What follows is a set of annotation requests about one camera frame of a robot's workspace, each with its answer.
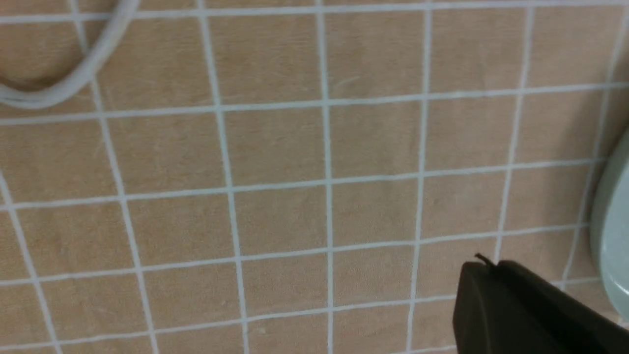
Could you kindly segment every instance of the cord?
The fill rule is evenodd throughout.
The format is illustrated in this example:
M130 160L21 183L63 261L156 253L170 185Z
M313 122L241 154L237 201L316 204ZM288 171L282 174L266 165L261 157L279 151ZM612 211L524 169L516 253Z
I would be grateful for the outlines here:
M0 84L0 103L25 110L38 110L54 106L75 95L116 49L139 5L140 0L120 0L92 50L63 80L34 92L23 92Z

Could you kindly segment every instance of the square tile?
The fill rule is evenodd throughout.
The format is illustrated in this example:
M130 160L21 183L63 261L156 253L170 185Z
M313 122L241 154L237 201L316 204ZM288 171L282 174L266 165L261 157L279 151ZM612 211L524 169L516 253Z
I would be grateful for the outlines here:
M207 8L283 8L314 5L314 0L205 0Z
M503 238L500 258L517 261L548 282L564 275L574 230L537 232Z
M85 23L90 43L96 41L103 26L102 21ZM131 22L99 71L98 82L106 110L211 105L198 19Z
M18 237L9 214L0 213L0 280L28 278Z
M422 11L325 16L331 98L419 94Z
M578 222L588 167L514 170L504 228L518 230Z
M84 13L110 13L118 0L77 0L79 11ZM160 11L177 9L195 9L194 0L142 0L140 10Z
M424 179L421 237L498 230L504 173L476 173Z
M249 316L326 307L325 254L246 261L242 277Z
M45 282L42 289L60 340L147 330L135 274Z
M319 109L229 112L225 129L234 185L325 177Z
M603 83L622 12L621 6L536 9L527 85Z
M415 239L417 179L335 185L334 245Z
M129 211L143 265L234 255L224 194L132 200Z
M629 89L613 89L605 117L598 156L611 155L629 127Z
M21 14L58 8L58 0L3 0L0 13L10 11ZM13 88L36 91L61 80L83 59L79 39L72 22L20 23L0 26L0 76L3 83ZM0 105L0 119L46 115L63 115L94 111L89 87L59 105L42 110L22 110Z
M242 327L237 324L157 335L163 354L242 354Z
M592 157L602 101L602 91L525 96L516 161L532 163Z
M418 102L330 108L333 177L418 172Z
M116 194L95 120L0 127L0 166L16 203Z
M334 253L334 305L408 299L413 247L379 247Z
M0 4L0 13L3 16L68 12L68 3L64 0L31 0L28 2L24 0L4 0Z
M233 263L149 271L144 278L155 328L240 317Z
M598 271L590 252L589 232L587 227L579 231L577 248L574 251L572 267L568 272L568 279L598 277Z
M46 346L34 349L8 350L4 351L3 354L57 354L57 351L52 346Z
M0 345L49 341L35 288L32 285L0 287Z
M214 115L110 119L128 193L225 185Z
M328 353L328 315L266 319L249 323L251 354Z
M427 170L507 163L514 96L435 100L429 109Z
M572 284L565 287L565 292L580 303L617 323L620 315L610 304L601 282Z
M417 297L456 294L463 263L475 260L476 253L492 258L495 248L495 237L422 244Z
M224 105L321 98L314 15L212 17Z
M517 88L524 28L524 9L434 11L430 91Z
M629 81L629 36L624 34L624 41L620 45L618 53L618 62L614 68L612 81L617 83L625 83Z
M64 354L106 353L106 354L151 354L153 349L148 337L121 338L70 344L61 347Z
M454 300L420 302L413 313L412 349L454 345Z
M325 247L325 187L236 193L242 254Z
M133 268L120 204L18 212L39 276Z
M335 354L404 351L408 306L383 306L334 313Z

